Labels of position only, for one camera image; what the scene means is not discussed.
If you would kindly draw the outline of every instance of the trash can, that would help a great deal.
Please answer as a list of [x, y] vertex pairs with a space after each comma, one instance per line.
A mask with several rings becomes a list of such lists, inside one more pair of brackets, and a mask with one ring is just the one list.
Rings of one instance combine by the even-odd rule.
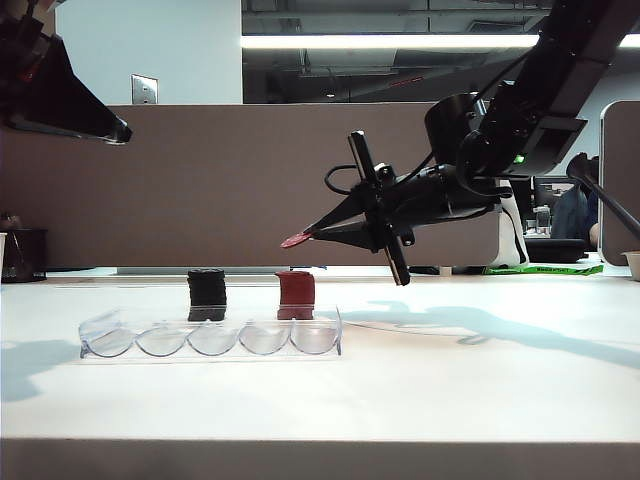
[[18, 228], [4, 230], [4, 262], [2, 283], [24, 283], [46, 280], [47, 230]]

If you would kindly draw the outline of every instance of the black robotic arm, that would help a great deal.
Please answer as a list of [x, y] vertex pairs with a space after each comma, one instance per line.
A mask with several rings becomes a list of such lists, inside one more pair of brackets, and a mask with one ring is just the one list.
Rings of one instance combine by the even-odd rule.
[[[282, 246], [312, 238], [384, 250], [396, 283], [406, 285], [400, 245], [413, 245], [413, 228], [499, 209], [511, 195], [500, 179], [544, 174], [562, 160], [586, 124], [578, 112], [638, 18], [637, 0], [557, 1], [538, 43], [519, 59], [517, 79], [502, 82], [487, 111], [480, 95], [459, 94], [427, 112], [432, 152], [413, 172], [396, 176], [390, 165], [374, 166], [364, 134], [353, 132], [360, 182]], [[432, 158], [436, 165], [427, 167]]]
[[[43, 23], [34, 17], [37, 4], [0, 0], [2, 123], [17, 130], [128, 142], [126, 122], [74, 75], [62, 39], [42, 32]], [[26, 6], [19, 16], [17, 5]]]

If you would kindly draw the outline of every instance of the gray partition wall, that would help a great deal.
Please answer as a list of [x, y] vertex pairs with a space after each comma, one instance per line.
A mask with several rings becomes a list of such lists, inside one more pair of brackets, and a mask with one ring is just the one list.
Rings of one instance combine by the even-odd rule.
[[[640, 102], [622, 101], [602, 113], [600, 185], [635, 218], [640, 218]], [[600, 250], [614, 265], [626, 265], [622, 252], [640, 250], [635, 238], [608, 208], [600, 206]]]
[[[342, 199], [323, 176], [352, 162], [352, 130], [365, 130], [376, 163], [415, 167], [430, 105], [116, 107], [134, 131], [125, 146], [4, 131], [0, 209], [49, 229], [50, 266], [384, 265], [340, 244], [279, 244]], [[486, 264], [497, 224], [492, 214], [419, 229], [407, 258]]]

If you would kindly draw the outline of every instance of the white wall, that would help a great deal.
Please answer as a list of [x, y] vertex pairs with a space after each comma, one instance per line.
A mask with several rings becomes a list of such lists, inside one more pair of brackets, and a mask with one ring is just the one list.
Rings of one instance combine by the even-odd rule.
[[600, 115], [602, 110], [618, 100], [640, 100], [640, 73], [626, 73], [600, 80], [580, 110], [580, 118], [589, 121], [562, 163], [550, 175], [564, 175], [574, 155], [586, 152], [589, 156], [600, 153]]
[[131, 74], [159, 103], [242, 103], [237, 0], [80, 0], [56, 10], [76, 76], [104, 103], [131, 103]]

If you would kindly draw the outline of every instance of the white table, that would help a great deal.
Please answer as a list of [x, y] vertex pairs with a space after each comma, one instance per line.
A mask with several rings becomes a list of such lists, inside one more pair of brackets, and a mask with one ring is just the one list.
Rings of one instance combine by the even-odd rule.
[[[80, 322], [186, 304], [184, 277], [3, 285], [2, 478], [640, 478], [627, 269], [374, 273], [317, 277], [347, 322], [317, 361], [84, 362]], [[250, 280], [228, 278], [230, 304], [277, 301]]]

